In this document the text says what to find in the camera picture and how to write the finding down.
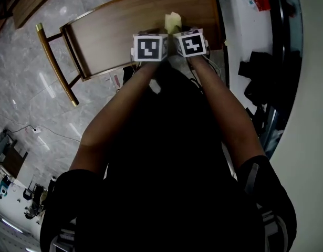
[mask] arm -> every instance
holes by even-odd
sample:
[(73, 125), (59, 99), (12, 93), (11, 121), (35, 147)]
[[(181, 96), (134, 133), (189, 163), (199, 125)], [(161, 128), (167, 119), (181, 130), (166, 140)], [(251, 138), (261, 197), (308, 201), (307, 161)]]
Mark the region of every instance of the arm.
[(69, 170), (85, 169), (104, 176), (107, 166), (104, 158), (112, 140), (134, 110), (158, 65), (150, 62), (139, 69), (95, 116), (83, 133)]
[(265, 155), (245, 109), (201, 56), (190, 59), (205, 92), (235, 169), (248, 159)]

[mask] black sleeve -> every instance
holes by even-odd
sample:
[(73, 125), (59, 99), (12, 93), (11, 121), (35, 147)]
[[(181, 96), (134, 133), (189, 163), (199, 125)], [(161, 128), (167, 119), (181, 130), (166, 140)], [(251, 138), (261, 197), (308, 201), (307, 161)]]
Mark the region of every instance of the black sleeve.
[(260, 206), (270, 209), (285, 223), (288, 234), (288, 251), (297, 233), (296, 214), (285, 189), (281, 185), (269, 159), (266, 156), (256, 156), (246, 161), (237, 171), (237, 179), (243, 188), (246, 187), (253, 165), (258, 170), (254, 179), (251, 197)]
[(48, 203), (40, 233), (42, 252), (49, 251), (50, 243), (64, 225), (88, 211), (88, 204), (101, 185), (102, 178), (87, 170), (72, 170), (56, 181)]

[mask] forearm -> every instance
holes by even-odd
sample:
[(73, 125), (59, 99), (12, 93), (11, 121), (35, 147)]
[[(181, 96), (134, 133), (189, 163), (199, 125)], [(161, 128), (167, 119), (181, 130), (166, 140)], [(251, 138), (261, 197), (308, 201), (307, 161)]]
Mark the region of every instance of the forearm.
[(99, 146), (111, 142), (119, 132), (159, 66), (150, 62), (139, 69), (86, 128), (81, 145)]
[(221, 128), (233, 164), (240, 167), (256, 155), (264, 155), (252, 121), (241, 103), (201, 56), (191, 58), (213, 114)]

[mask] white cube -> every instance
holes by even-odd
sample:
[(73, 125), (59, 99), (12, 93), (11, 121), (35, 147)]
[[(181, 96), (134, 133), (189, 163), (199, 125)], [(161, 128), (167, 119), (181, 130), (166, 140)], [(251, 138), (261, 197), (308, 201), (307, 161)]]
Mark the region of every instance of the white cube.
[(206, 54), (203, 29), (190, 30), (173, 35), (176, 50), (183, 57)]
[(134, 61), (162, 61), (168, 54), (167, 34), (133, 35)]

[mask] floor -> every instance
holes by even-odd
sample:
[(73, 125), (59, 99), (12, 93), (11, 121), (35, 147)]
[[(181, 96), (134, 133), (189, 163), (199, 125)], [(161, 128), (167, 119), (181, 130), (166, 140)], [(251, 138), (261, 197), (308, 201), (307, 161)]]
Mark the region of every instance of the floor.
[[(35, 26), (42, 22), (47, 36), (56, 34), (60, 26), (107, 1), (110, 0), (48, 0), (21, 29), (14, 29), (12, 18), (2, 29), (0, 132), (3, 128), (16, 131), (28, 124), (40, 127), (37, 134), (28, 127), (11, 136), (19, 141), (21, 153), (29, 153), (23, 168), (33, 173), (33, 181), (44, 187), (52, 175), (59, 176), (69, 169), (81, 135), (121, 87), (123, 73), (117, 70), (86, 82), (79, 80), (73, 91), (80, 104), (74, 107), (48, 63)], [(50, 44), (69, 81), (77, 72), (63, 40)], [(183, 58), (174, 56), (169, 60), (173, 67), (192, 77)], [(223, 52), (215, 51), (212, 60), (219, 65), (224, 78)]]

